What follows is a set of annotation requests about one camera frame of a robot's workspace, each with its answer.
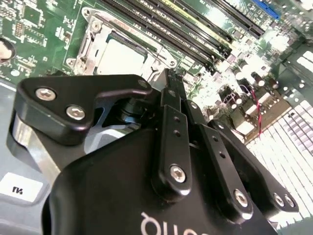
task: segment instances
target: ram slot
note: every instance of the ram slot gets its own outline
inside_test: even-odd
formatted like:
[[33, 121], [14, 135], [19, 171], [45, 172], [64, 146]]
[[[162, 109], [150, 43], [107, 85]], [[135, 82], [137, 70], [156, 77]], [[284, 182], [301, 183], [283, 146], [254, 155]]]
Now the ram slot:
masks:
[[205, 45], [200, 43], [199, 41], [191, 38], [188, 33], [185, 33], [183, 30], [177, 27], [171, 27], [171, 24], [168, 20], [160, 17], [158, 14], [154, 14], [150, 12], [147, 8], [142, 7], [142, 5], [135, 0], [123, 0], [126, 2], [134, 12], [142, 12], [142, 19], [150, 19], [152, 25], [160, 25], [163, 29], [165, 29], [170, 36], [173, 37], [174, 40], [178, 40], [180, 43], [187, 43], [189, 47], [194, 48], [193, 50], [196, 53], [200, 53], [204, 55], [204, 57], [210, 61], [211, 63], [218, 62], [220, 58], [217, 58], [217, 54], [213, 53], [209, 50]]
[[175, 4], [179, 6], [181, 9], [183, 9], [185, 12], [187, 12], [191, 17], [198, 20], [201, 24], [208, 27], [211, 31], [213, 31], [219, 37], [223, 38], [228, 43], [232, 43], [234, 41], [234, 39], [228, 33], [226, 33], [225, 31], [220, 29], [218, 26], [213, 24], [207, 17], [201, 15], [199, 12], [197, 12], [195, 9], [193, 9], [184, 1], [175, 0]]
[[189, 46], [188, 43], [184, 42], [183, 40], [180, 40], [179, 38], [175, 38], [167, 34], [166, 28], [164, 27], [159, 28], [156, 25], [154, 25], [153, 21], [151, 21], [149, 17], [146, 18], [143, 17], [144, 14], [142, 14], [140, 10], [134, 12], [128, 7], [117, 2], [116, 0], [102, 0], [102, 1], [105, 2], [108, 6], [110, 6], [113, 10], [116, 10], [122, 13], [127, 18], [132, 19], [133, 22], [137, 24], [139, 27], [150, 31], [151, 34], [154, 34], [155, 36], [163, 39], [169, 46], [176, 48], [177, 50], [184, 53], [186, 56], [200, 63], [211, 75], [213, 75], [216, 72], [213, 64], [210, 61], [210, 58], [207, 58], [205, 55], [202, 55], [202, 53], [197, 52], [195, 48], [192, 48], [191, 46]]
[[244, 14], [238, 11], [236, 8], [229, 5], [223, 0], [203, 0], [210, 6], [215, 7], [231, 19], [237, 26], [241, 27], [244, 31], [251, 34], [253, 37], [259, 39], [265, 31], [247, 18]]
[[228, 56], [231, 53], [231, 49], [228, 47], [225, 47], [223, 44], [221, 44], [219, 41], [217, 41], [215, 38], [213, 38], [211, 35], [209, 35], [207, 32], [203, 31], [200, 28], [197, 28], [196, 25], [190, 23], [188, 20], [186, 20], [181, 15], [177, 14], [173, 9], [170, 7], [160, 3], [158, 0], [138, 0], [140, 3], [142, 3], [144, 6], [148, 7], [151, 11], [156, 12], [156, 14], [160, 15], [163, 18], [169, 18], [173, 21], [170, 22], [174, 27], [180, 27], [180, 25], [185, 26], [192, 35], [195, 35], [197, 38], [199, 38], [201, 41], [209, 44], [211, 47], [213, 47], [217, 53], [227, 59]]

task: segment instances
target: blue connector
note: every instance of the blue connector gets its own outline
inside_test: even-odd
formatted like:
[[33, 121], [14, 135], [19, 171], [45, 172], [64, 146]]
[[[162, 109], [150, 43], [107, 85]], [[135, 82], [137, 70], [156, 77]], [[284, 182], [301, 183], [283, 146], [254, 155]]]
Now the blue connector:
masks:
[[280, 19], [280, 16], [269, 6], [267, 6], [264, 2], [260, 0], [252, 0], [258, 7], [260, 7], [263, 11], [265, 11], [269, 16], [272, 16], [276, 20]]

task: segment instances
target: red wire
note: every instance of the red wire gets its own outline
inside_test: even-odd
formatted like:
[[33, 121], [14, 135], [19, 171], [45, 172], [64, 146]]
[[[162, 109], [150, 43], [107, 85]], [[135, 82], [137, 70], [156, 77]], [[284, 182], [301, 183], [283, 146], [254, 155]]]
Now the red wire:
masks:
[[261, 115], [261, 105], [260, 102], [258, 100], [258, 98], [256, 97], [254, 90], [251, 90], [251, 94], [253, 99], [256, 101], [256, 107], [258, 110], [258, 124], [259, 124], [259, 138], [261, 138], [261, 134], [262, 134], [262, 115]]

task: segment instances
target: metal arm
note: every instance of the metal arm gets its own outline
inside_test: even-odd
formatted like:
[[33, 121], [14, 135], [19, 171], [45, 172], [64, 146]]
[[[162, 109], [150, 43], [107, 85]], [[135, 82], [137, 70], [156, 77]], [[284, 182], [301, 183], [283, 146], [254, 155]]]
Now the metal arm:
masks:
[[[132, 228], [137, 210], [198, 233], [275, 234], [267, 219], [297, 212], [293, 197], [228, 127], [216, 120], [207, 125], [173, 70], [162, 76], [162, 92], [136, 75], [30, 78], [18, 85], [8, 146], [53, 185], [44, 213], [52, 234], [96, 234], [104, 227], [139, 234], [92, 220], [116, 216]], [[130, 124], [138, 130], [84, 152], [88, 132]], [[95, 227], [84, 224], [89, 219]], [[156, 234], [163, 234], [158, 227]]]

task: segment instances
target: silver screw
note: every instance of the silver screw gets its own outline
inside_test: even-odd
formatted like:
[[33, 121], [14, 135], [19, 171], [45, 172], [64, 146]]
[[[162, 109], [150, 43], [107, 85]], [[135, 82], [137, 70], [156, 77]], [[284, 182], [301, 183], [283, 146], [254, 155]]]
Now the silver screw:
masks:
[[242, 205], [243, 207], [248, 206], [248, 200], [247, 200], [246, 196], [239, 189], [236, 189], [234, 191], [234, 195], [235, 195], [235, 198], [239, 202], [240, 205]]
[[67, 108], [67, 115], [72, 119], [82, 120], [85, 117], [85, 112], [79, 106], [69, 106]]
[[138, 83], [139, 83], [140, 86], [142, 86], [142, 87], [144, 87], [144, 88], [148, 88], [148, 85], [147, 85], [147, 83], [146, 83], [145, 81], [143, 81], [143, 80], [138, 80]]
[[285, 205], [283, 199], [280, 196], [278, 196], [277, 193], [274, 193], [274, 198], [279, 206], [283, 207]]
[[174, 92], [174, 91], [172, 91], [172, 90], [168, 90], [168, 93], [169, 93], [171, 96], [176, 97], [176, 94], [175, 94], [175, 92]]
[[290, 197], [288, 197], [287, 195], [285, 195], [285, 200], [288, 202], [288, 204], [291, 206], [291, 207], [294, 207], [295, 204], [294, 202], [290, 199]]
[[192, 102], [192, 101], [191, 101], [190, 104], [191, 104], [191, 107], [193, 107], [194, 109], [196, 109], [196, 108], [198, 107], [198, 106], [197, 106], [194, 102]]
[[36, 96], [44, 101], [52, 101], [56, 98], [54, 91], [48, 88], [39, 88], [36, 90]]
[[183, 183], [186, 180], [185, 172], [177, 165], [171, 166], [171, 176], [179, 183]]
[[97, 33], [99, 32], [99, 30], [101, 29], [101, 24], [99, 21], [94, 21], [92, 22], [91, 24], [91, 29], [94, 33]]

